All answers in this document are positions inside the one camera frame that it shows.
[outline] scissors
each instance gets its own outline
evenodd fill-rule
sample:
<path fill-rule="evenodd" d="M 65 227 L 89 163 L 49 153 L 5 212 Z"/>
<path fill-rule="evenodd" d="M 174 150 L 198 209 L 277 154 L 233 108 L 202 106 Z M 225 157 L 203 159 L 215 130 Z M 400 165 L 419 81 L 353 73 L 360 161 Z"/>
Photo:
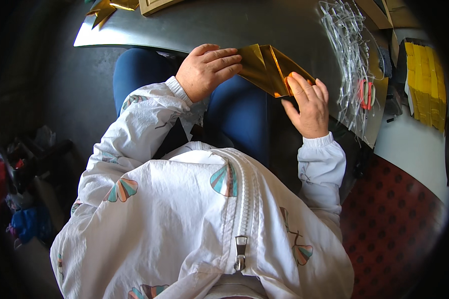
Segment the scissors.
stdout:
<path fill-rule="evenodd" d="M 371 110 L 376 99 L 376 87 L 372 82 L 365 79 L 359 81 L 359 99 L 361 100 L 361 108 Z"/>
<path fill-rule="evenodd" d="M 376 99 L 376 87 L 372 82 L 368 82 L 365 79 L 359 81 L 358 90 L 359 100 L 361 102 L 360 106 L 364 109 L 362 116 L 362 134 L 361 138 L 364 138 L 364 131 L 366 129 L 366 122 L 368 120 L 368 111 L 374 106 L 374 101 Z"/>

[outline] blue fabric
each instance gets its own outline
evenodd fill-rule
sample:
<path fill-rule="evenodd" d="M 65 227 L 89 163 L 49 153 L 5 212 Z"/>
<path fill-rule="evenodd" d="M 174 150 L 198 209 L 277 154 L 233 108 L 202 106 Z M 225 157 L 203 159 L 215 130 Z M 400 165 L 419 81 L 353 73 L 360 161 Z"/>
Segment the blue fabric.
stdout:
<path fill-rule="evenodd" d="M 52 234 L 48 210 L 42 206 L 16 211 L 10 224 L 17 230 L 23 244 L 28 243 L 34 236 L 43 240 Z"/>
<path fill-rule="evenodd" d="M 206 135 L 224 134 L 234 148 L 268 167 L 269 100 L 270 95 L 262 89 L 235 75 L 220 84 L 210 96 L 204 118 Z"/>
<path fill-rule="evenodd" d="M 116 62 L 113 75 L 117 115 L 132 91 L 152 83 L 165 82 L 176 75 L 176 71 L 170 59 L 155 51 L 125 51 Z M 266 92 L 238 75 L 223 82 L 210 96 L 208 111 L 204 115 L 202 141 L 215 147 L 234 147 L 268 166 L 269 100 Z"/>
<path fill-rule="evenodd" d="M 156 51 L 130 49 L 118 57 L 113 74 L 113 94 L 117 116 L 126 97 L 140 87 L 165 82 L 176 75 L 170 59 Z"/>

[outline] person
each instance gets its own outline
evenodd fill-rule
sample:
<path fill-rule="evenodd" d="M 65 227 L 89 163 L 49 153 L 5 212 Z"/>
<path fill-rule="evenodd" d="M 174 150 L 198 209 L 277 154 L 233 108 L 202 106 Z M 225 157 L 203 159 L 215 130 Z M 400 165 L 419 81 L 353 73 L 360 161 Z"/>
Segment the person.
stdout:
<path fill-rule="evenodd" d="M 176 75 L 156 52 L 118 59 L 118 119 L 93 149 L 71 218 L 50 251 L 66 298 L 348 298 L 338 189 L 346 159 L 328 131 L 329 94 L 292 73 L 303 136 L 299 196 L 267 168 L 267 95 L 237 74 L 236 49 L 195 48 Z M 202 141 L 152 159 L 178 117 L 210 96 Z"/>

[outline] right hand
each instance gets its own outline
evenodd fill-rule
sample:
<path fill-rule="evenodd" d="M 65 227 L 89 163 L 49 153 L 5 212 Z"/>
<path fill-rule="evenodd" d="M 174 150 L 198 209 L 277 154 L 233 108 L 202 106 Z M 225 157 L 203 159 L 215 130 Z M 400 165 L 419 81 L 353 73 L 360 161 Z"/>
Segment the right hand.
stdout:
<path fill-rule="evenodd" d="M 204 44 L 193 49 L 176 74 L 176 80 L 193 103 L 199 102 L 224 81 L 236 75 L 243 66 L 234 48 L 219 49 Z"/>
<path fill-rule="evenodd" d="M 299 133 L 308 139 L 328 135 L 329 93 L 326 85 L 319 79 L 316 79 L 316 85 L 310 85 L 296 72 L 292 72 L 286 79 L 298 102 L 299 112 L 287 100 L 282 99 L 281 104 Z"/>

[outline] jacket sleeve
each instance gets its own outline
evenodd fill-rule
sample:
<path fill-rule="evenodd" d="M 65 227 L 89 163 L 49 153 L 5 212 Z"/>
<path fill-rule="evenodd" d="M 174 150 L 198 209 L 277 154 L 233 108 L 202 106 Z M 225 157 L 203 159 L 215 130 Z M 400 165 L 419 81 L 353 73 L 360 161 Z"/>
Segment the jacket sleeve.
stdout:
<path fill-rule="evenodd" d="M 298 150 L 299 197 L 341 241 L 339 187 L 345 169 L 346 155 L 331 132 L 321 138 L 303 138 Z"/>
<path fill-rule="evenodd" d="M 174 76 L 128 95 L 118 119 L 93 147 L 78 184 L 76 203 L 98 207 L 123 174 L 151 159 L 178 116 L 189 111 L 191 104 Z"/>

